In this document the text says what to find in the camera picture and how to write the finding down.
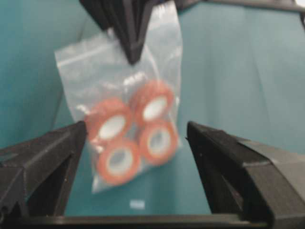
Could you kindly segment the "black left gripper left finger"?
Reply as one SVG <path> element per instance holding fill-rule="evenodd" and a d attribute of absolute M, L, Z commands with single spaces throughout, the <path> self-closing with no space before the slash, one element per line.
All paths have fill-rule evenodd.
<path fill-rule="evenodd" d="M 62 216 L 85 140 L 80 121 L 1 149 L 0 217 Z"/>

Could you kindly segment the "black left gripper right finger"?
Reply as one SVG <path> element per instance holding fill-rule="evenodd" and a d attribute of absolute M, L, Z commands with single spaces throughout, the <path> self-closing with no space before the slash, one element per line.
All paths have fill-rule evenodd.
<path fill-rule="evenodd" d="M 192 121 L 187 140 L 212 212 L 201 228 L 304 228 L 303 155 Z"/>

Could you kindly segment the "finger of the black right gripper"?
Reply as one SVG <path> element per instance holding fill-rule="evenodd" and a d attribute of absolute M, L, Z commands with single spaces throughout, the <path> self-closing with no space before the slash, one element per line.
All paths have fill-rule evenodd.
<path fill-rule="evenodd" d="M 135 41 L 130 41 L 129 50 L 127 52 L 129 63 L 137 63 L 142 54 L 145 43 L 146 33 L 150 17 L 155 6 L 161 6 L 167 0 L 132 0 L 133 19 L 128 19 L 128 23 L 134 26 L 136 35 Z"/>
<path fill-rule="evenodd" d="M 80 4 L 93 21 L 105 31 L 113 28 L 129 63 L 136 63 L 136 41 L 132 2 L 130 0 L 81 0 Z"/>

